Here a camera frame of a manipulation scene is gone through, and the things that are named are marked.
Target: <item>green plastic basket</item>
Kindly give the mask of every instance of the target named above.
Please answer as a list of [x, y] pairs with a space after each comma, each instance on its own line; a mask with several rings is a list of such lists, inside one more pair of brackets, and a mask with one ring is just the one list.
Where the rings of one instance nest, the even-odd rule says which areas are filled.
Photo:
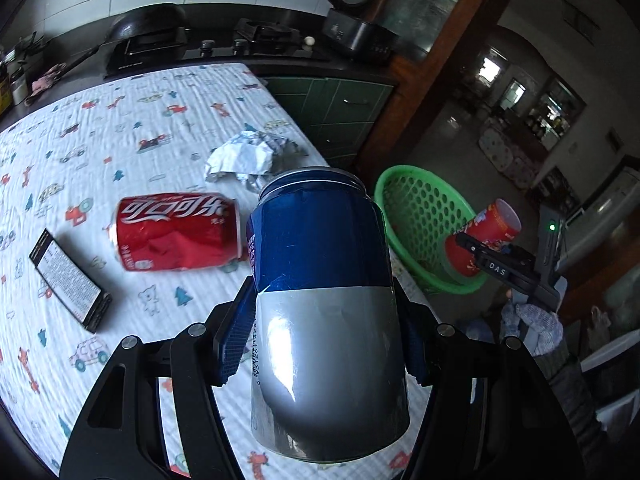
[[481, 272], [457, 283], [440, 263], [438, 241], [476, 213], [439, 176], [415, 166], [393, 166], [380, 175], [374, 199], [382, 209], [389, 244], [423, 291], [470, 294], [486, 281]]

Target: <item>cabinet door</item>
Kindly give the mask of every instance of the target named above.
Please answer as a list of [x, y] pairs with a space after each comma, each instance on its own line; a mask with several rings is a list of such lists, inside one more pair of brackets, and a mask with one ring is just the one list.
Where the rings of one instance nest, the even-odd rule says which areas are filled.
[[274, 99], [280, 106], [284, 108], [287, 114], [296, 121], [296, 124], [302, 124], [304, 121], [303, 108], [305, 106], [305, 94], [279, 94], [274, 95]]
[[324, 123], [339, 84], [339, 79], [314, 79], [306, 95], [300, 126]]
[[341, 80], [324, 123], [359, 123], [375, 120], [392, 87]]
[[322, 124], [305, 133], [325, 158], [357, 153], [373, 123]]
[[281, 94], [307, 94], [311, 83], [314, 81], [312, 77], [263, 77], [268, 84], [267, 90], [272, 95]]
[[348, 170], [351, 167], [351, 163], [356, 158], [355, 153], [349, 153], [348, 155], [333, 156], [326, 160], [326, 163], [332, 168], [340, 168], [341, 170]]

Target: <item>wok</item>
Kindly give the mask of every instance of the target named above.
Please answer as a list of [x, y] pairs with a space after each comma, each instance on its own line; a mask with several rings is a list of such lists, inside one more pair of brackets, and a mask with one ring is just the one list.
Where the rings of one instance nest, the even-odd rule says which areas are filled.
[[[151, 34], [154, 35], [154, 41], [159, 41], [163, 36], [170, 36], [176, 28], [188, 27], [188, 25], [184, 9], [176, 4], [155, 4], [130, 10], [116, 18], [102, 43], [94, 46], [78, 59], [64, 66], [62, 70], [56, 72], [52, 78], [51, 85], [47, 89], [60, 81], [67, 72], [84, 63], [91, 56], [95, 56], [104, 44]], [[41, 93], [34, 92], [25, 99], [25, 104], [27, 106], [31, 105]]]

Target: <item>coca-cola logo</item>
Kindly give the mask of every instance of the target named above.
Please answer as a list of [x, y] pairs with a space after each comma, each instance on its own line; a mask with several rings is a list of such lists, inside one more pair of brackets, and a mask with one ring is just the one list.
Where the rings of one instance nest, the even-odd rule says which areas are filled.
[[146, 220], [155, 222], [169, 218], [187, 216], [226, 216], [227, 202], [216, 194], [171, 197], [178, 200], [158, 200], [155, 197], [141, 197], [127, 203], [120, 212], [123, 224], [135, 224]]

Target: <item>gas stove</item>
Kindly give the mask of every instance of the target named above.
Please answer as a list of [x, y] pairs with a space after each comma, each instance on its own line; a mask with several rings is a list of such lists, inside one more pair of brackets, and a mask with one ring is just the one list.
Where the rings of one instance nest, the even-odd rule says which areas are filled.
[[300, 31], [278, 23], [242, 19], [233, 33], [176, 28], [137, 36], [116, 45], [106, 65], [105, 78], [161, 70], [197, 60], [249, 57], [292, 57], [328, 61], [317, 49], [303, 46]]

